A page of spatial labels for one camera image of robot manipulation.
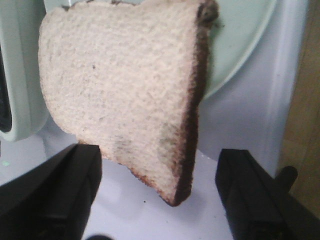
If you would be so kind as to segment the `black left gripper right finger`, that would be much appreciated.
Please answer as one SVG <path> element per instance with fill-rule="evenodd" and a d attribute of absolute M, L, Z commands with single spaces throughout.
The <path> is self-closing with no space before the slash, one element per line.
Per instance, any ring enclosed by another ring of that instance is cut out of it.
<path fill-rule="evenodd" d="M 320 220 L 289 191 L 293 166 L 272 178 L 248 150 L 220 152 L 215 184 L 235 240 L 318 240 Z"/>

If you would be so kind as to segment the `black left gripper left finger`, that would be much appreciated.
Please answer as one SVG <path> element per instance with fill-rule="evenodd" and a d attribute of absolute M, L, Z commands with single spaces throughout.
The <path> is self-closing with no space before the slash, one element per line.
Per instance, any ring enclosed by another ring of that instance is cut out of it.
<path fill-rule="evenodd" d="M 2 240 L 80 240 L 102 178 L 97 145 L 72 144 L 0 187 Z"/>

